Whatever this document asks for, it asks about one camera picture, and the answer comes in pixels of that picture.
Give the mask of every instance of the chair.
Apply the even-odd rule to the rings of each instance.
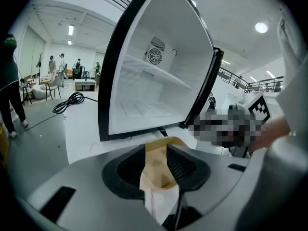
[[[59,91],[59,96],[61,97],[59,85],[60,85],[60,77],[55,78],[53,82],[46,83],[46,101],[47,101],[47,91],[48,91],[48,90],[49,90],[49,92],[50,92],[50,96],[51,96],[51,99],[52,99],[52,100],[53,100],[53,98],[52,98],[51,91],[54,90],[54,92],[53,92],[53,97],[55,98],[56,89],[57,89],[57,88],[58,88],[58,91]]]
[[[22,83],[22,85],[19,87],[19,89],[23,90],[22,104],[25,105],[25,101],[27,101],[27,102],[30,101],[30,103],[32,104],[30,95],[33,96],[33,94],[32,94],[32,88],[30,86],[30,83]]]

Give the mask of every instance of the brown paper bag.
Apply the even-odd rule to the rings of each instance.
[[[179,186],[167,166],[167,144],[186,146],[177,137],[168,137],[145,144],[145,167],[140,189],[145,192],[145,207],[161,225],[179,198]]]

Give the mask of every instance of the black cable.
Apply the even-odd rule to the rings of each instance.
[[[88,98],[88,97],[83,96],[83,94],[80,93],[80,92],[74,92],[66,101],[57,104],[57,105],[53,108],[52,112],[53,112],[53,113],[56,113],[56,114],[61,114],[61,113],[63,113],[70,105],[82,103],[82,102],[84,102],[85,99],[90,99],[90,100],[92,100],[92,101],[97,102],[97,100],[95,100],[95,99],[92,99],[92,98]]]
[[[52,116],[46,118],[45,120],[42,120],[42,121],[40,121],[39,123],[37,123],[37,124],[31,126],[31,127],[27,127],[27,128],[25,128],[24,131],[15,131],[15,132],[17,132],[17,133],[23,133],[23,132],[25,132],[25,131],[28,131],[28,130],[30,130],[30,129],[36,127],[37,125],[41,124],[42,122],[47,121],[48,119],[53,118],[53,117],[55,117],[55,116],[57,116],[57,115],[58,115],[58,114],[52,115]]]

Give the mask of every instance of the sneaker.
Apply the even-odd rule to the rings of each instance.
[[[10,136],[11,139],[15,139],[16,136],[17,136],[17,133],[15,131],[13,131],[13,132],[9,133],[9,136]]]
[[[24,127],[24,128],[28,127],[28,125],[29,125],[29,124],[27,123],[27,120],[24,120],[24,121],[22,122],[22,124],[23,124],[23,127]]]

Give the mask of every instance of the wooden chair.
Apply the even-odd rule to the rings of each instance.
[[[51,99],[52,99],[52,100],[53,100],[52,94],[51,94],[51,91],[52,91],[52,90],[54,90],[54,92],[53,92],[53,97],[54,97],[54,98],[55,98],[55,95],[56,95],[56,89],[58,89],[58,91],[59,91],[59,96],[61,97],[59,85],[60,85],[60,77],[55,78],[53,82],[46,83],[46,101],[47,101],[47,91],[48,91],[48,90],[49,90],[49,93],[50,93],[50,96],[51,96]]]

